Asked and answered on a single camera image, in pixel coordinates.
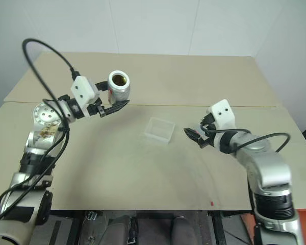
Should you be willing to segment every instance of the table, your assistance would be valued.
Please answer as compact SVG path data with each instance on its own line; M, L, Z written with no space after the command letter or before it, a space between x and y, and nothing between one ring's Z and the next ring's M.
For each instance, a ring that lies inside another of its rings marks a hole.
M249 210L245 169L210 146L201 150L183 132L184 127L197 127L206 106L223 98L229 99L237 126L257 135L291 134L281 154L292 170L295 207L306 208L306 142L252 58L66 56L94 82L114 69L124 70L131 79L131 102L108 117L70 125L70 142L50 188L52 209ZM71 94L70 73L53 54L42 54L36 65L56 95ZM44 90L28 71L0 108L0 193L18 170L32 110L43 97ZM176 123L169 144L143 135L152 116ZM271 143L276 148L282 140Z

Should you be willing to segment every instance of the black wire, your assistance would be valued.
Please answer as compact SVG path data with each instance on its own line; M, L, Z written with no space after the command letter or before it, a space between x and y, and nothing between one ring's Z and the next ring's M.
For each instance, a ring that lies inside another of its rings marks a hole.
M267 138L271 138L271 137L275 137L275 136L286 136L287 137L285 142L276 150L276 152L279 152L283 149L283 147L286 146L286 144L288 144L288 142L290 140L290 134L288 134L288 133L273 133L273 134L264 135L264 136L261 136L259 138L253 139L249 142L246 142L244 144L241 144L240 146L237 146L231 153L235 153L237 150L239 150L239 149L241 149L245 146L248 146L249 144L253 144L253 143L261 141L263 139L267 139Z
M226 133L226 132L246 132L250 133L248 129L222 129L222 130L212 130L204 128L203 124L200 125L200 128L206 133Z
M68 67L70 68L71 72L74 72L73 67L71 66L71 64L68 62L68 60L62 55L60 54L57 50L55 50L53 47L49 46L48 44L37 40L37 39L33 39L33 38L28 38L25 39L22 42L22 50L23 50L23 54L26 58L26 61L28 62L30 68L32 69L33 73L35 74L35 76L37 77L37 79L39 80L39 82L42 84L42 86L44 87L44 89L47 91L47 93L50 95L50 97L53 99L53 101L55 102L55 104L57 105L60 113L54 108L52 107L49 103L48 100L43 99L43 102L48 105L51 109L53 109L59 116L62 124L63 124L63 134L61 136L61 138L59 140L57 140L57 142L55 144L53 144L46 152L45 154L41 157L40 159L40 163L44 160L44 158L48 155L48 153L54 148L56 147L61 141L63 141L63 139L66 137L65 142L62 146L62 148L60 149L59 153L57 154L57 156L55 157L55 159L52 161L52 163L45 169L45 171L43 171L43 173L33 182L32 185L29 186L29 188L27 188L4 212L2 212L0 214L0 219L2 219L4 216L6 216L19 202L21 199L23 199L23 197L25 197L35 186L36 184L43 178L43 176L46 174L46 172L54 166L54 164L57 162L57 160L60 158L60 156L62 155L62 153L65 151L68 141L69 141L69 124L68 124L68 120L67 117L64 113L64 111L62 110L57 98L55 97L55 95L52 93L52 91L50 90L50 88L47 86L47 84L44 82L43 78L41 77L41 75L39 74L39 72L37 71L37 69L35 68L35 66L33 65L32 60L29 58L29 55L27 53L27 44L29 42L36 42L36 43L40 43L42 45L44 45L45 47L47 47L48 49L52 50L54 53L56 53L61 59L64 60L64 62L68 65ZM0 196L0 205L1 205L1 199L5 196L5 194L9 193L10 191L14 191L16 190L19 186L21 186L22 184L24 184L25 182L29 181L33 176L28 177L26 180L24 180L23 182L14 185L12 187L10 187L9 189L7 189L6 191L4 191L1 196Z

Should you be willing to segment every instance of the person's foot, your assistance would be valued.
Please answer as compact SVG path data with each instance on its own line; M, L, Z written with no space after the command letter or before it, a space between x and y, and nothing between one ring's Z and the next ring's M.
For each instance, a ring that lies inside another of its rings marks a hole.
M171 232L172 245L197 245L194 229L188 220L180 216L173 220Z

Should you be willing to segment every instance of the clear plastic box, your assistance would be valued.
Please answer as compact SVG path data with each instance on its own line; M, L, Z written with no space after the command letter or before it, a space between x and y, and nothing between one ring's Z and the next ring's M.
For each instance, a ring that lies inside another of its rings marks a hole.
M145 129L145 135L149 138L168 143L171 139L174 126L173 122L151 117Z

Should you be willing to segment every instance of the can opening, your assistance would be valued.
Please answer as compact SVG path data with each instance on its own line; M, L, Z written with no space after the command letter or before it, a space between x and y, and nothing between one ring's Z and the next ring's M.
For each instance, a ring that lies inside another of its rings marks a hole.
M122 76L122 75L114 75L114 76L112 77L112 81L113 81L113 83L114 83L115 85L123 86L123 85L126 84L127 79L126 79L124 76Z

